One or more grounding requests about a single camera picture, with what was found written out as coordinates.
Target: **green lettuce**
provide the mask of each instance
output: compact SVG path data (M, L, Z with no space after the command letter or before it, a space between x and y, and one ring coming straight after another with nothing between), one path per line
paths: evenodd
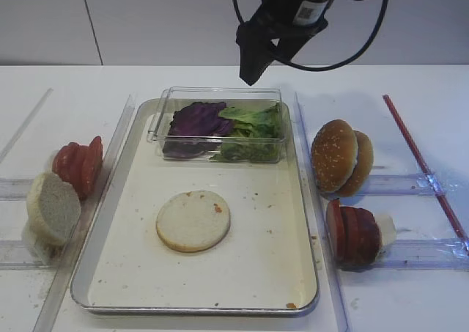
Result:
M233 130L227 136L233 138L281 138L280 105L262 111L250 111L244 108L228 107L218 113L219 117L231 119ZM220 154L212 157L217 161L272 162L278 160L280 144L266 143L231 143L221 145Z

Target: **clear plastic container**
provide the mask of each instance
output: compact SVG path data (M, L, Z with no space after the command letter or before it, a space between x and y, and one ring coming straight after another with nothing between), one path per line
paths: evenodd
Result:
M275 133L264 137L256 129L252 131L255 136L245 137L235 125L225 136L175 135L170 129L174 113L194 103L223 103L221 108L241 108L254 113L270 109L269 122L273 123ZM157 152L165 160L277 163L284 153L285 108L280 90L172 87L160 100L158 110L161 113L155 115L149 135L158 142ZM198 121L192 123L197 128Z

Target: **red rod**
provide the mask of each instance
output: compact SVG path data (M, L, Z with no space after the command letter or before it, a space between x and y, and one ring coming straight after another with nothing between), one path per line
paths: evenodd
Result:
M401 130L402 135L404 136L405 141L407 142L407 145L409 145L410 151L412 151L413 156L416 158L418 165L420 166L421 170L425 174L430 174L430 168L426 164L424 157L420 153L420 150L417 148L417 144L414 142L412 136L409 133L409 130L405 127L404 121L402 121L401 117L397 113L396 107L391 101L391 98L388 95L383 96L384 102L389 108L389 111L393 115L394 120L396 121L397 126ZM456 217L456 214L454 213L453 209L451 208L451 205L449 204L448 200L446 199L446 196L444 195L436 195L438 202L440 203L441 208L446 214L446 217L449 220L449 223L453 227L454 232L456 235L463 239L467 240L468 236L466 235L464 229L461 226L461 223Z

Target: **white table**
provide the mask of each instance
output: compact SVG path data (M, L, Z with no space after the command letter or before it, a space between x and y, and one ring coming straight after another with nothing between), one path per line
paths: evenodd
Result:
M109 140L129 94L139 105L170 86L245 86L237 75L237 67L0 67L0 149L44 92L53 88L0 166L0 175L32 176L43 169L51 151L70 140L86 143L97 134ZM287 103L297 92L307 108L308 96L360 95L381 104L381 96L389 94L430 166L447 171L452 184L467 184L468 66L349 66L329 73L277 66L269 68L256 87L281 88ZM310 141L314 132L309 131ZM465 199L454 201L458 208L465 205ZM6 222L0 235L14 239L26 218L23 204L2 206ZM447 229L438 230L444 235ZM1 331L33 328L51 278L48 271L0 271ZM342 273L341 280L353 331L445 331L468 323L467 272L372 270ZM94 317L80 310L67 293L54 331L335 331L324 270L320 284L318 307L307 317L290 320Z

